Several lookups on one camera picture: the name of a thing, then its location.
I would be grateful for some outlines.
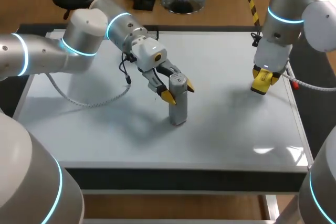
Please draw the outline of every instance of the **black table frame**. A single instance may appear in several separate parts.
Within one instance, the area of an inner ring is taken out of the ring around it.
[[[256,31],[255,27],[145,26],[151,31]],[[18,34],[45,36],[66,24],[24,24]],[[312,49],[304,36],[294,45],[290,63],[296,78],[321,87],[336,87],[336,77],[325,53]],[[0,82],[0,107],[13,116],[27,76]],[[336,92],[300,88],[293,91],[308,143],[315,158],[324,140],[336,125]],[[70,168],[81,189],[90,190],[184,190],[298,192],[304,173],[243,172],[173,169],[87,169]]]

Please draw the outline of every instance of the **red cable tip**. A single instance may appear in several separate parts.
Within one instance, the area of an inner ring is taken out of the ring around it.
[[[300,88],[300,85],[298,84],[298,83],[296,83],[296,82],[291,82],[292,83],[292,88],[294,89],[294,90],[298,90],[299,88]]]

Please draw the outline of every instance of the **chrome stool base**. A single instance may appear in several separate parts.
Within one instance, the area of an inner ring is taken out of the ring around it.
[[[204,7],[205,0],[161,0],[161,4],[169,12],[177,14],[191,14]]]

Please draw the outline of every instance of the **black cable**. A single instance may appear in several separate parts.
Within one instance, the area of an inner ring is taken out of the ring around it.
[[[129,74],[127,73],[127,70],[126,70],[126,67],[125,67],[125,61],[127,61],[127,58],[124,58],[124,53],[122,52],[121,53],[121,62],[119,64],[119,70],[124,73],[127,84],[131,84],[132,80],[131,80],[131,77],[129,76]]]

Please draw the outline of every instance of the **cable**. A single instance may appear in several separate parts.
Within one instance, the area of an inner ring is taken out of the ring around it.
[[[117,99],[123,97],[131,88],[131,84],[128,84],[126,86],[126,89],[119,95],[111,98],[110,100],[107,100],[107,101],[104,101],[104,102],[99,102],[99,103],[80,103],[80,102],[77,102],[73,99],[71,99],[70,97],[68,97],[66,94],[64,94],[61,89],[57,86],[55,80],[52,78],[52,76],[49,74],[49,73],[46,73],[46,76],[48,77],[48,79],[50,80],[51,84],[54,86],[54,88],[57,90],[57,92],[63,97],[65,98],[66,100],[68,100],[69,102],[75,104],[75,105],[78,105],[78,106],[82,106],[84,108],[96,108],[96,107],[100,107],[100,106],[103,106],[103,105],[106,105],[108,103],[111,103],[111,102],[114,102],[116,101]]]
[[[296,82],[299,85],[304,86],[304,87],[309,88],[309,89],[314,89],[314,90],[324,91],[324,92],[334,92],[334,91],[336,91],[336,88],[321,88],[321,87],[317,87],[317,86],[313,86],[313,85],[307,84],[307,83],[299,81],[299,80],[295,79],[294,77],[289,76],[289,75],[287,75],[285,73],[283,73],[282,76],[286,77],[288,80],[290,80],[292,82]]]
[[[126,70],[126,67],[125,67],[125,61],[127,61],[127,60],[128,60],[127,55],[124,58],[124,52],[122,52],[121,53],[121,62],[119,64],[119,70],[124,73],[127,84],[131,84],[132,83],[131,77],[127,73],[127,70]]]

